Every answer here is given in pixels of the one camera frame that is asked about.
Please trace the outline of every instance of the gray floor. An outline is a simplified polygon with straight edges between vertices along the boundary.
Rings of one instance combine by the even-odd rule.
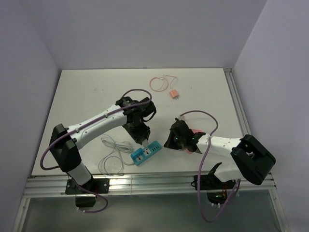
[[[83,214],[76,211],[72,197],[31,199],[23,231],[279,231],[268,191],[241,192],[214,223],[201,218],[196,194],[109,197],[109,201],[105,211]],[[204,208],[209,217],[218,211],[206,200]]]

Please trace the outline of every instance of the white table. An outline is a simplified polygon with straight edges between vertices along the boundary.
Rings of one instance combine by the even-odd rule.
[[[164,92],[153,92],[149,88],[149,81],[155,76],[174,75],[178,79],[173,87],[179,92],[179,99],[172,100],[169,89]],[[64,126],[82,122],[106,110],[118,100],[124,92],[132,88],[149,90],[153,95],[153,102],[157,108],[155,117],[147,123],[151,129],[149,141],[157,140],[161,145],[169,135],[169,129],[174,118],[179,114],[199,109],[214,115],[219,122],[216,136],[236,138],[241,137],[236,111],[227,85],[223,69],[122,69],[122,70],[65,70],[62,71],[53,104],[45,126],[42,141],[33,167],[32,175],[60,175],[60,169],[44,171],[40,168],[40,158],[48,147],[52,130],[55,125]],[[135,100],[146,97],[143,92],[133,92],[129,96]],[[190,128],[210,132],[215,123],[211,118],[199,113],[186,116]],[[117,141],[129,141],[137,149],[124,128],[118,127],[107,132]],[[80,154],[83,163],[92,174],[100,174],[99,161],[109,154],[110,148],[105,147],[100,137],[91,141]],[[129,154],[123,154],[126,161],[131,161]],[[185,151],[163,148],[141,166],[125,166],[125,174],[169,173],[197,171],[202,155]],[[228,158],[209,154],[205,160],[203,170],[209,171],[216,163]],[[51,153],[44,160],[46,167],[55,166]],[[119,160],[107,161],[109,172],[116,172],[120,168]]]

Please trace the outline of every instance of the coiled white cable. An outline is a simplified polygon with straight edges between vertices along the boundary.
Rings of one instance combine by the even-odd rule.
[[[125,153],[133,153],[134,149],[133,149],[133,146],[131,143],[129,143],[128,141],[124,141],[124,142],[116,142],[112,137],[110,137],[109,135],[107,134],[104,134],[102,137],[101,137],[101,141],[102,143],[107,146],[107,147],[110,147],[110,148],[113,148],[113,150],[111,151],[110,154],[108,154],[107,156],[105,156],[103,159],[101,159],[101,161],[98,163],[98,169],[99,171],[102,173],[102,174],[107,174],[107,175],[110,175],[110,176],[115,176],[115,175],[119,175],[120,172],[123,170],[124,168],[124,165],[127,165],[127,166],[130,166],[130,165],[134,165],[134,163],[126,163],[122,156],[121,156],[121,152],[125,152]],[[112,155],[115,151],[118,152],[119,156],[116,156],[116,155]],[[116,159],[119,159],[120,162],[121,162],[121,168],[118,172],[116,172],[115,174],[110,174],[107,170],[106,170],[106,161],[109,159],[109,158],[116,158]]]

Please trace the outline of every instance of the power strip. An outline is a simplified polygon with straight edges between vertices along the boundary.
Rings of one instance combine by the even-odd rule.
[[[147,159],[162,149],[162,146],[158,141],[153,141],[151,144],[146,146],[144,149],[139,148],[131,154],[131,158],[136,166],[140,166]]]

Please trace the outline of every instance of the wall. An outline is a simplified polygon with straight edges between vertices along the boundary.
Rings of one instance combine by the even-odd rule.
[[[59,78],[16,0],[0,1],[0,231],[11,231]]]
[[[231,68],[266,0],[20,0],[62,69]]]
[[[234,77],[252,132],[277,158],[273,174],[292,231],[308,231],[309,1],[268,0]]]

